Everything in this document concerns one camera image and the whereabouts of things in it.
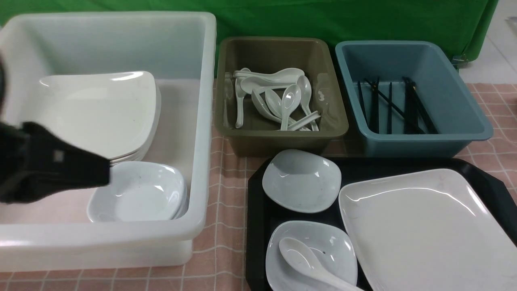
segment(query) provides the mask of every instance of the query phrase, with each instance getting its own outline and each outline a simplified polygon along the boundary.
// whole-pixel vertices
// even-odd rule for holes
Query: small white bowl
[[[301,213],[329,208],[341,187],[336,164],[315,154],[285,150],[266,168],[262,188],[280,206]]]
[[[186,195],[183,175],[177,169],[123,162],[111,168],[110,184],[95,191],[87,214],[92,222],[170,220]]]
[[[274,291],[339,291],[293,269],[278,248],[278,243],[285,237],[303,242],[325,269],[352,285],[357,284],[357,259],[344,231],[318,222],[288,221],[275,229],[266,252],[266,277]]]

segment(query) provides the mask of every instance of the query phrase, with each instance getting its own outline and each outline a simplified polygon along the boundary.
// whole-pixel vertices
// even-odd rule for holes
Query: black serving tray
[[[452,169],[460,173],[476,191],[508,237],[517,246],[517,206],[503,182],[472,164],[450,158],[330,158],[341,170],[341,187],[360,181],[396,176],[431,169]],[[266,279],[266,250],[272,232],[290,220],[326,223],[345,230],[338,200],[320,213],[298,213],[269,199],[262,189],[266,161],[248,181],[248,230],[246,234],[246,280],[252,291],[270,291]],[[358,264],[357,286],[372,288]]]

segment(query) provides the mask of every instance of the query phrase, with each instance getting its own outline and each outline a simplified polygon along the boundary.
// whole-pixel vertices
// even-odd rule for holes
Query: stack of plates
[[[161,95],[145,71],[42,78],[29,94],[21,121],[111,160],[140,161],[153,141]]]

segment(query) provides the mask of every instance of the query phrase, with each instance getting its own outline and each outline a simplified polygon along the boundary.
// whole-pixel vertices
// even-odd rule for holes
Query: green backdrop
[[[0,0],[0,22],[31,12],[183,10],[217,18],[229,36],[426,40],[477,58],[497,0]]]

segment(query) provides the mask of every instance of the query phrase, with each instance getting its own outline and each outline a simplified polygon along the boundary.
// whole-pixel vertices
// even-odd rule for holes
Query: brown plastic tray
[[[312,85],[309,107],[322,116],[319,132],[281,132],[280,125],[259,114],[251,97],[244,100],[244,124],[235,128],[237,101],[233,72],[248,68],[253,72],[274,73],[285,68],[305,71]],[[285,149],[321,153],[331,139],[348,130],[343,99],[328,46],[315,38],[232,37],[225,39],[219,52],[214,123],[226,136],[238,156],[272,156]],[[298,108],[291,117],[304,116]]]

